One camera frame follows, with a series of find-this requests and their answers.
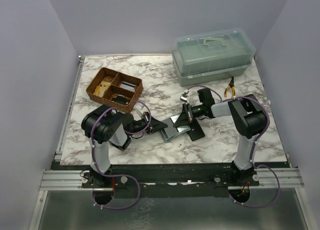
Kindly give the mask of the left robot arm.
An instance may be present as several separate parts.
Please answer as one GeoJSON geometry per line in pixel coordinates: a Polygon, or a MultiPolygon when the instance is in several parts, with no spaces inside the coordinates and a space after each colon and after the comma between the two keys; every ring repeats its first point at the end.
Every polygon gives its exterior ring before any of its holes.
{"type": "Polygon", "coordinates": [[[135,120],[131,113],[122,113],[114,107],[102,105],[84,117],[81,128],[91,146],[89,176],[99,187],[106,187],[111,178],[116,177],[126,177],[138,183],[128,174],[108,173],[111,168],[109,146],[126,150],[133,135],[151,135],[168,128],[168,125],[153,118],[149,109],[140,115],[140,120],[135,120]]]}

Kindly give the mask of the green card holder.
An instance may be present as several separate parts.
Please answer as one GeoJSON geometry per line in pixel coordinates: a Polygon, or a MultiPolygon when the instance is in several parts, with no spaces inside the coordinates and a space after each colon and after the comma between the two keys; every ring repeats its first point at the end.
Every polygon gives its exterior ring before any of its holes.
{"type": "Polygon", "coordinates": [[[181,134],[187,133],[191,129],[190,127],[181,127],[181,128],[173,127],[173,123],[171,122],[170,118],[167,118],[162,122],[167,124],[167,128],[160,132],[164,143],[170,142],[173,138],[181,134]]]}

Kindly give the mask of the grey credit card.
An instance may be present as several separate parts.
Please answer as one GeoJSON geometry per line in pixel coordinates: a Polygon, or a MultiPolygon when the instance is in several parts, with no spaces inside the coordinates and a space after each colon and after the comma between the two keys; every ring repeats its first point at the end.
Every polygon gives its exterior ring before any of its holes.
{"type": "Polygon", "coordinates": [[[173,127],[175,128],[181,128],[181,126],[175,126],[175,123],[177,122],[178,118],[180,117],[180,113],[174,114],[173,116],[170,117],[170,120],[172,122],[173,127]]]}

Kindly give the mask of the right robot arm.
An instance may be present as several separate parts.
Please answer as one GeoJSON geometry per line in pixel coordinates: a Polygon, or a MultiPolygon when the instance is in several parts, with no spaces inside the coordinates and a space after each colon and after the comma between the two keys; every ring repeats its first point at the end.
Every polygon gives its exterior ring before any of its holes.
{"type": "Polygon", "coordinates": [[[239,142],[228,176],[234,185],[243,185],[254,172],[256,146],[270,125],[269,114],[253,94],[216,103],[209,88],[197,92],[201,104],[192,107],[189,103],[183,103],[182,111],[173,126],[190,126],[188,134],[192,140],[197,140],[204,137],[197,118],[231,116],[239,133],[239,142]]]}

